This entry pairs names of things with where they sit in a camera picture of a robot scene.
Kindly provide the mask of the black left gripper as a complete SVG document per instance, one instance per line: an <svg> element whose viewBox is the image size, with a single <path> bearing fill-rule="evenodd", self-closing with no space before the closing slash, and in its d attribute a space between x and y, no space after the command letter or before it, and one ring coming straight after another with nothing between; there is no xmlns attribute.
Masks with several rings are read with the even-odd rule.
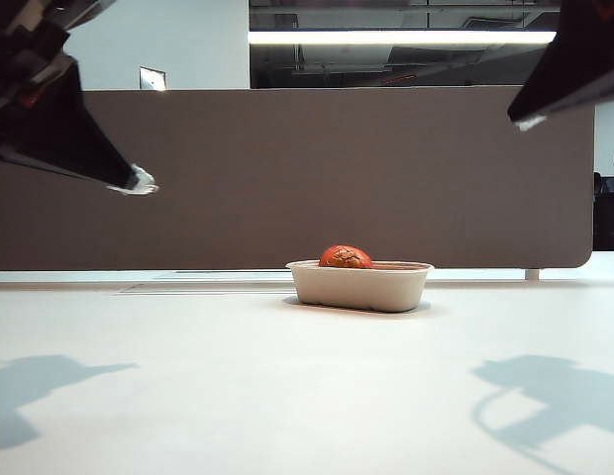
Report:
<svg viewBox="0 0 614 475"><path fill-rule="evenodd" d="M154 185L87 110L69 31L111 1L0 1L0 161L103 185Z"/></svg>

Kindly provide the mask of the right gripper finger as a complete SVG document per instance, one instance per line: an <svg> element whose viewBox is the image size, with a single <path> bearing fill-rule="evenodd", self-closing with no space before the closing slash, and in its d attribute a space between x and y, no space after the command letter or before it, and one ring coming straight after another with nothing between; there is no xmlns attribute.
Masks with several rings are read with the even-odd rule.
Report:
<svg viewBox="0 0 614 475"><path fill-rule="evenodd" d="M614 1L562 1L559 27L509 105L513 123L614 100Z"/></svg>
<svg viewBox="0 0 614 475"><path fill-rule="evenodd" d="M614 100L614 71L588 81L530 80L514 99L514 124L525 132L549 116Z"/></svg>

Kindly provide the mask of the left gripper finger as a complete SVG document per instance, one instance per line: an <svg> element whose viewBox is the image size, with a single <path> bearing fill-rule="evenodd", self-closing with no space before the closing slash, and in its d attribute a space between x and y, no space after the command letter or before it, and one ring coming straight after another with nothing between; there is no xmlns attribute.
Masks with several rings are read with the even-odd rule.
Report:
<svg viewBox="0 0 614 475"><path fill-rule="evenodd" d="M10 156L8 153L0 152L0 162L10 163L16 166L35 169L47 173L66 176L70 178L86 180L90 182L97 182L104 185L106 188L119 192L123 195L149 195L158 191L159 186L155 183L154 177L147 173L143 168L138 165L131 165L131 177L127 184L124 186L117 186L112 182L104 179L89 176L85 173L71 171L67 168L45 163L31 157L22 156L16 154Z"/></svg>

